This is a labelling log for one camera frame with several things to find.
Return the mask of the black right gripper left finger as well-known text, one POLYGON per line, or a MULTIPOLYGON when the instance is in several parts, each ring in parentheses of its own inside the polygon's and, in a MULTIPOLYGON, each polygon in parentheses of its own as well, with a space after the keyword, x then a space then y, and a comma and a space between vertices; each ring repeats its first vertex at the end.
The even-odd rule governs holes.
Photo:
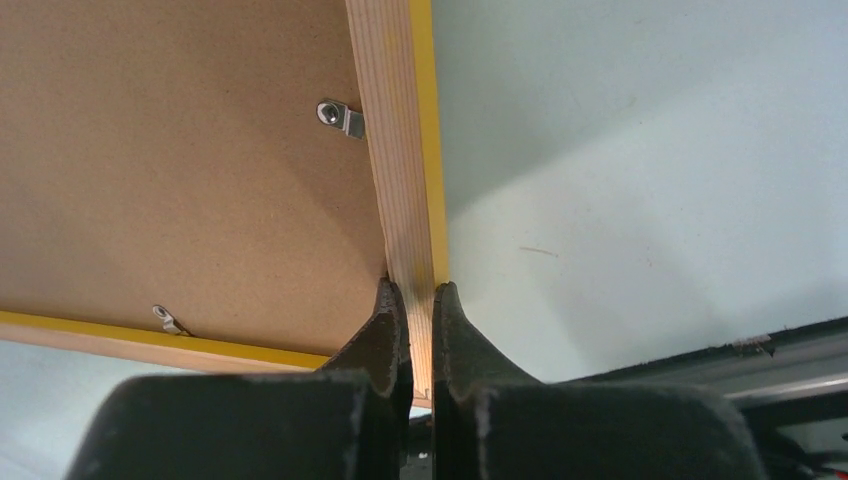
POLYGON ((71 479, 396 479, 413 368, 398 287, 311 373, 140 376, 97 411, 71 479))

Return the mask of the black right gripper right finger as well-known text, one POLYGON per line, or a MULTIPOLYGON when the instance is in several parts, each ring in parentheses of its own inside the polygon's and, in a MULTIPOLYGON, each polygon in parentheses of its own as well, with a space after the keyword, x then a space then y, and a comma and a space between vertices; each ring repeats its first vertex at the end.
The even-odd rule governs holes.
POLYGON ((740 412, 697 387, 542 382, 467 319, 454 283, 432 319, 437 479, 763 479, 740 412))

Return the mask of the yellow wooden picture frame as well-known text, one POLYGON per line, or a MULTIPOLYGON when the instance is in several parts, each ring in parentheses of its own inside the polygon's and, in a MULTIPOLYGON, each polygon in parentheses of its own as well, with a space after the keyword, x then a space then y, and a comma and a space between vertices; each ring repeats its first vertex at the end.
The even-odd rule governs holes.
MULTIPOLYGON (((431 402, 430 309, 447 277, 431 15, 426 1, 341 1, 365 118, 386 269, 409 319, 414 402, 431 402)), ((5 310, 5 341, 212 373, 305 372, 333 353, 177 336, 157 329, 5 310)))

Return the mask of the silver metal turn clip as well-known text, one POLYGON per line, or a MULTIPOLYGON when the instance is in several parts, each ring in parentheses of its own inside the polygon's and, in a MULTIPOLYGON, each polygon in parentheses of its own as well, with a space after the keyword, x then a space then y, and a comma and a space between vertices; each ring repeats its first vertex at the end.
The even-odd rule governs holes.
POLYGON ((366 137, 364 115, 345 103, 323 99, 316 106, 316 116, 323 125, 339 130, 348 137, 358 140, 366 137))

